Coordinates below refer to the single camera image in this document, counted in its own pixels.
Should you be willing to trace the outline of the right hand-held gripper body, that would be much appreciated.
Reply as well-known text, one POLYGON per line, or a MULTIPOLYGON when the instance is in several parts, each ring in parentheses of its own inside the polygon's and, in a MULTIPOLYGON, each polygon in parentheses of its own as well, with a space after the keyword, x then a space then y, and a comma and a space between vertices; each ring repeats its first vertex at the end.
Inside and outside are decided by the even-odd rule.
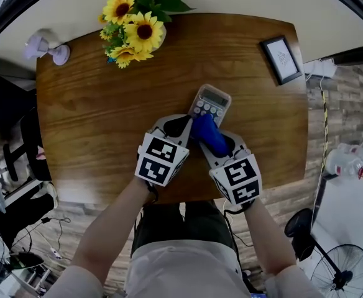
POLYGON ((222 166, 209 171, 220 193, 232 205, 246 205, 262 192, 262 178, 254 154, 239 150, 222 166))

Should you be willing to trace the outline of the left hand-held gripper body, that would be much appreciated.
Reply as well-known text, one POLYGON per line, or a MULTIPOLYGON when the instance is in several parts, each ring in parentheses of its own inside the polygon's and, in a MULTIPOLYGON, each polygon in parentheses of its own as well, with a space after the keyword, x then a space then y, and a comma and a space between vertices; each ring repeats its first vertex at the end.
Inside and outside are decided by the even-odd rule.
POLYGON ((190 151, 169 140, 157 127, 151 133, 145 133, 137 154, 134 175, 149 183, 165 187, 179 172, 190 151))

